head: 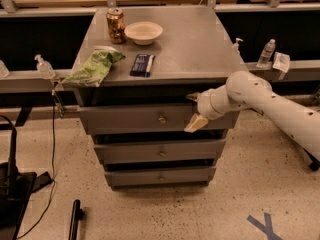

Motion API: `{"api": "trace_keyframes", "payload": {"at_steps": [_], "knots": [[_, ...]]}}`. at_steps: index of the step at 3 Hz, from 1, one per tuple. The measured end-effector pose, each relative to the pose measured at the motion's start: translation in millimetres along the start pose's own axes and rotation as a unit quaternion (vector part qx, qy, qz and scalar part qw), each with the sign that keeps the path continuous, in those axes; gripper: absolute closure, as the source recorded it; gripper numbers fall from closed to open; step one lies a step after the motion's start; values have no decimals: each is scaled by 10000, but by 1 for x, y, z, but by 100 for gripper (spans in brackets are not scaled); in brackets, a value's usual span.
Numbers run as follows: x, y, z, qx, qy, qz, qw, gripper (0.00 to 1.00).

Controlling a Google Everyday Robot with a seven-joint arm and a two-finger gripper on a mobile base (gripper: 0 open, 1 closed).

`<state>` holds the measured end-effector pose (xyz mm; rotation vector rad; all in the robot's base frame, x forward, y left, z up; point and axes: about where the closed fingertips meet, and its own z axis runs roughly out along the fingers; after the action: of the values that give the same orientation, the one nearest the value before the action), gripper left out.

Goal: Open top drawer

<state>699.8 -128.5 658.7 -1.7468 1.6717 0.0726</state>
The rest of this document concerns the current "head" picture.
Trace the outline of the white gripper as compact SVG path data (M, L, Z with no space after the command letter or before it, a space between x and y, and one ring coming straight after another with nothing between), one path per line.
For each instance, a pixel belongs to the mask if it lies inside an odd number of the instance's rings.
M214 97L214 94L215 90L209 89L202 93L195 92L186 95L187 99L197 102L197 110L201 115L195 113L191 117L190 122L184 128L185 132L193 133L206 126L208 124L208 120L215 120L222 116L222 114L219 113L212 105L212 98Z

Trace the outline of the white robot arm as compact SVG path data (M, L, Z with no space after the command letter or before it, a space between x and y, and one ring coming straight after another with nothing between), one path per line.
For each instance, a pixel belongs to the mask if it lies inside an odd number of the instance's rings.
M264 79L248 71L232 73L216 89L196 94L197 112L185 131L193 133L231 111L252 108L320 160L320 114L274 93Z

